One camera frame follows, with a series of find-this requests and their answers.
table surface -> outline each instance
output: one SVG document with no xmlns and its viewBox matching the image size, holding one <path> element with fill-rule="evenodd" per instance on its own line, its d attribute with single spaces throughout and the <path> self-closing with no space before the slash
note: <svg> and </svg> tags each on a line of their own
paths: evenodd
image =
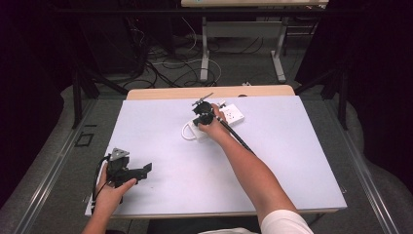
<svg viewBox="0 0 413 234">
<path fill-rule="evenodd" d="M 182 7 L 275 7 L 326 5 L 328 0 L 182 0 Z"/>
<path fill-rule="evenodd" d="M 114 217 L 255 214 L 222 149 L 209 138 L 181 137 L 195 117 L 192 103 L 210 93 L 208 101 L 224 98 L 243 113 L 234 130 L 275 173 L 300 213 L 347 207 L 302 101 L 289 86 L 155 89 L 130 91 L 107 147 L 106 153 L 114 147 L 129 151 L 130 169 L 153 163 Z"/>
</svg>

white shirt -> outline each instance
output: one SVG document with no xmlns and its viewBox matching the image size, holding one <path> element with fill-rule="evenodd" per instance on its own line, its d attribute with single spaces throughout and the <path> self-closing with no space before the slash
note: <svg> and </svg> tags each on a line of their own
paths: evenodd
<svg viewBox="0 0 413 234">
<path fill-rule="evenodd" d="M 287 211 L 277 210 L 269 213 L 264 217 L 261 223 L 262 234 L 313 234 L 313 231 L 307 225 L 300 214 Z M 200 234 L 255 234 L 244 228 L 221 229 L 215 231 L 203 232 Z"/>
</svg>

hand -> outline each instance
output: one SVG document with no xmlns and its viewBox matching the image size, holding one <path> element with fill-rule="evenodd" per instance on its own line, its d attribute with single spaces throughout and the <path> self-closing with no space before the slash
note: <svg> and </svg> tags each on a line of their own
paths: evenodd
<svg viewBox="0 0 413 234">
<path fill-rule="evenodd" d="M 221 119 L 225 120 L 225 115 L 223 112 L 219 111 L 219 108 L 216 104 L 212 104 L 213 113 L 220 117 Z M 227 129 L 219 123 L 216 118 L 213 118 L 212 122 L 209 125 L 198 124 L 198 128 L 207 133 L 209 137 L 214 139 L 215 141 L 219 141 L 223 137 L 227 137 L 230 135 Z"/>
<path fill-rule="evenodd" d="M 107 164 L 103 166 L 102 173 L 100 175 L 99 183 L 96 186 L 96 205 L 94 207 L 94 214 L 100 214 L 107 217 L 110 217 L 113 212 L 115 212 L 119 203 L 121 202 L 122 196 L 136 184 L 136 178 L 132 178 L 129 181 L 125 182 L 122 186 L 117 188 L 109 186 L 106 184 L 106 169 Z"/>
</svg>

black curtain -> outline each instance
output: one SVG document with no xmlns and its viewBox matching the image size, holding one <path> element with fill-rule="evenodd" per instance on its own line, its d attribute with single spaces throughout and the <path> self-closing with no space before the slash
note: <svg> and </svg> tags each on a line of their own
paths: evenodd
<svg viewBox="0 0 413 234">
<path fill-rule="evenodd" d="M 1 196 L 3 206 L 40 152 L 71 84 L 66 55 L 38 1 L 0 6 Z"/>
<path fill-rule="evenodd" d="M 306 84 L 334 67 L 352 37 L 359 36 L 350 56 L 349 102 L 363 128 L 364 155 L 413 193 L 413 4 L 407 0 L 332 0 L 330 4 L 343 9 L 369 7 L 374 12 L 361 31 L 357 26 L 364 17 L 323 19 L 296 80 Z"/>
</svg>

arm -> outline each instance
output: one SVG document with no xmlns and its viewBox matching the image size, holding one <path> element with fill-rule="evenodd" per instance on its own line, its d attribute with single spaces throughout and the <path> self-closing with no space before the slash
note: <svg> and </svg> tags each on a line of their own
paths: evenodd
<svg viewBox="0 0 413 234">
<path fill-rule="evenodd" d="M 225 118 L 216 105 L 213 104 L 212 107 L 215 115 Z M 208 126 L 200 124 L 199 128 L 224 150 L 238 181 L 257 211 L 260 224 L 267 214 L 275 210 L 297 213 L 267 165 L 240 145 L 216 119 Z"/>
<path fill-rule="evenodd" d="M 96 193 L 101 189 L 96 199 L 94 213 L 89 219 L 88 224 L 83 230 L 83 234 L 88 233 L 105 233 L 106 226 L 109 222 L 110 216 L 116 210 L 121 202 L 122 196 L 136 184 L 136 178 L 133 178 L 122 186 L 114 188 L 106 184 L 106 168 L 107 164 L 103 166 L 102 174 L 99 183 L 96 187 Z"/>
</svg>

